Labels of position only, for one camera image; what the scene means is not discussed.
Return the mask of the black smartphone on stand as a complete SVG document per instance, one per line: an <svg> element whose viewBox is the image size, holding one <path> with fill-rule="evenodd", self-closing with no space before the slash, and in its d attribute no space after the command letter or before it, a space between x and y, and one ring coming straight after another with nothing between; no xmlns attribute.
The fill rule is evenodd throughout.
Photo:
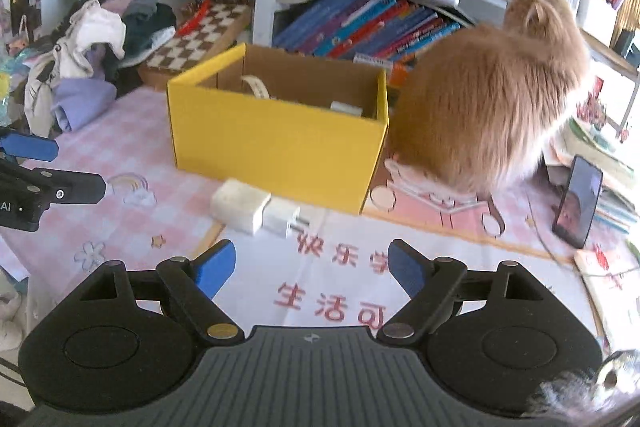
<svg viewBox="0 0 640 427"><path fill-rule="evenodd" d="M587 242L602 190L603 172L586 158L576 155L570 167L552 232L568 245L582 249Z"/></svg>

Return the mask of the open booklet with red print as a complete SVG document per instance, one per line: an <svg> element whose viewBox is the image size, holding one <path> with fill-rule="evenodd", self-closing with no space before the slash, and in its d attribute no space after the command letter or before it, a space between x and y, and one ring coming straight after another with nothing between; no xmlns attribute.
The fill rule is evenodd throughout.
<svg viewBox="0 0 640 427"><path fill-rule="evenodd" d="M639 349L639 256L628 242L576 251L574 262L612 351Z"/></svg>

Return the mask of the small white plug charger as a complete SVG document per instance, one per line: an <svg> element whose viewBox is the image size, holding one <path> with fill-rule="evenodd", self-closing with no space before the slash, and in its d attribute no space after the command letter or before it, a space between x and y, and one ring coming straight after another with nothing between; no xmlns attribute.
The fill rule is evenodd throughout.
<svg viewBox="0 0 640 427"><path fill-rule="evenodd" d="M262 212L262 227L286 239L293 232L304 233L310 227L310 222L300 214L299 205L272 196Z"/></svg>

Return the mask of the orange fluffy cat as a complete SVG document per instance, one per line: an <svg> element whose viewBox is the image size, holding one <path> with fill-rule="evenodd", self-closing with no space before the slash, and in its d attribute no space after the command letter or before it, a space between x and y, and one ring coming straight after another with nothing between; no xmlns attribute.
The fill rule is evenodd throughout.
<svg viewBox="0 0 640 427"><path fill-rule="evenodd" d="M390 153L459 193L527 179L585 100L590 61L566 0L510 0L502 25L457 30L421 55L390 118Z"/></svg>

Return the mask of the checkered chess board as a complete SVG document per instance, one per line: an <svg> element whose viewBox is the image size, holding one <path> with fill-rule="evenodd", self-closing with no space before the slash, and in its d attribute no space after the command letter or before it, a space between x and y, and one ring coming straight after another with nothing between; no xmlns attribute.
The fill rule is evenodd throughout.
<svg viewBox="0 0 640 427"><path fill-rule="evenodd" d="M251 21L249 5L212 3L198 27L174 35L138 67L142 82L164 90L172 78L234 46Z"/></svg>

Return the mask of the pile of clothes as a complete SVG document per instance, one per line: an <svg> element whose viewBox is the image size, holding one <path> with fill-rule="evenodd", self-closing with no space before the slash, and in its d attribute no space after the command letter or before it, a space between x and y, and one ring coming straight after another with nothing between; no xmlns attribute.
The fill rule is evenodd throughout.
<svg viewBox="0 0 640 427"><path fill-rule="evenodd" d="M118 97L118 70L175 35L174 10L160 0L78 0L52 32L52 48L40 55L26 80L24 114L40 138L63 132L52 114L53 89L63 79L103 78Z"/></svg>

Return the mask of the large white power adapter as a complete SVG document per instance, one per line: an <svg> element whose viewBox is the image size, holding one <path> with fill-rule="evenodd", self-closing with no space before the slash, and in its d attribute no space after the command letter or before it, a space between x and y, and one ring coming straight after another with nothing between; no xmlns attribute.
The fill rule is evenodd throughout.
<svg viewBox="0 0 640 427"><path fill-rule="evenodd" d="M235 231L255 235L271 194L239 180L228 179L209 201L212 217Z"/></svg>

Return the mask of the yellow cardboard box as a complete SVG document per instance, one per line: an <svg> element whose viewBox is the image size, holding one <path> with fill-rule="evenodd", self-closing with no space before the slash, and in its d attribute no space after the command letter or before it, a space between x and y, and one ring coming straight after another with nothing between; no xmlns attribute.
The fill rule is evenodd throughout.
<svg viewBox="0 0 640 427"><path fill-rule="evenodd" d="M334 112L333 101L362 116ZM388 126L384 69L240 44L171 79L167 102L179 169L360 213Z"/></svg>

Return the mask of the row of colourful books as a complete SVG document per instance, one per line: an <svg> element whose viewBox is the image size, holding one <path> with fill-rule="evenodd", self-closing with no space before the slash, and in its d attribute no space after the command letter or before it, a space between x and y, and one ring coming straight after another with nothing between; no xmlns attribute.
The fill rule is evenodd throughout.
<svg viewBox="0 0 640 427"><path fill-rule="evenodd" d="M276 48L410 70L426 50L470 23L411 0L309 0L272 37Z"/></svg>

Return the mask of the stack of papers and books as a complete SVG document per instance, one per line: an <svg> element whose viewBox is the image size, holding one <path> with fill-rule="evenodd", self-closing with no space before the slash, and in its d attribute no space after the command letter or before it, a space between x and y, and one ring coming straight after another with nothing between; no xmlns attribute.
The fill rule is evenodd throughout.
<svg viewBox="0 0 640 427"><path fill-rule="evenodd" d="M639 173L616 156L596 127L568 120L542 153L549 182L561 193L552 231L585 247L593 222L623 233L639 224Z"/></svg>

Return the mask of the purple folded cloth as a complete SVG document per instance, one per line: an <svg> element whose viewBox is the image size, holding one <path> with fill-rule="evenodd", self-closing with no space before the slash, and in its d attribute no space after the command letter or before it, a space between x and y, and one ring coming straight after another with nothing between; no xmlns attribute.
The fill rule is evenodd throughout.
<svg viewBox="0 0 640 427"><path fill-rule="evenodd" d="M63 79L53 89L52 114L63 132L74 132L106 112L116 94L114 84L103 78Z"/></svg>

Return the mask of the pink cartoon table mat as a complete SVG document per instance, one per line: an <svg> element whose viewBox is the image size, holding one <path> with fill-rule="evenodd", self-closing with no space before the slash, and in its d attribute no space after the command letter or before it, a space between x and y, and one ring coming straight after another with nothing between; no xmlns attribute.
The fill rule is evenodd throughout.
<svg viewBox="0 0 640 427"><path fill-rule="evenodd" d="M99 173L107 184L104 199L94 206L54 206L35 233L1 233L2 267L55 303L105 261L151 269L230 239L236 269L216 300L243 329L378 327L407 300L388 272L386 255L394 239L403 239L427 257L451 257L473 270L520 262L590 331L597 329L585 285L567 263L496 241L488 227L480 237L464 236L307 206L303 226L289 236L221 228L209 212L216 182L175 167L160 92L143 88L120 98L85 129L61 136L58 145L55 167Z"/></svg>

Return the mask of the white Pikachu power strip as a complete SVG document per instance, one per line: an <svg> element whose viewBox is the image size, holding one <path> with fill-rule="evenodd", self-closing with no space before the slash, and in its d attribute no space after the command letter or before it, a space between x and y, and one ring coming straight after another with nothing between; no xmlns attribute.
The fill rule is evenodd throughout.
<svg viewBox="0 0 640 427"><path fill-rule="evenodd" d="M242 83L250 89L250 92L253 93L255 98L260 98L261 100L269 100L270 94L262 80L254 75L243 75L241 77Z"/></svg>

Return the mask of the white square charger block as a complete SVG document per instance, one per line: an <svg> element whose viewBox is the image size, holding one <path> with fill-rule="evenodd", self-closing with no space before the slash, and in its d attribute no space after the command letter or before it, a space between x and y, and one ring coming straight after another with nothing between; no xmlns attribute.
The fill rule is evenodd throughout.
<svg viewBox="0 0 640 427"><path fill-rule="evenodd" d="M363 109L358 106L349 105L343 102L333 101L330 105L330 109L334 110L334 112L352 115L355 117L361 117L363 113Z"/></svg>

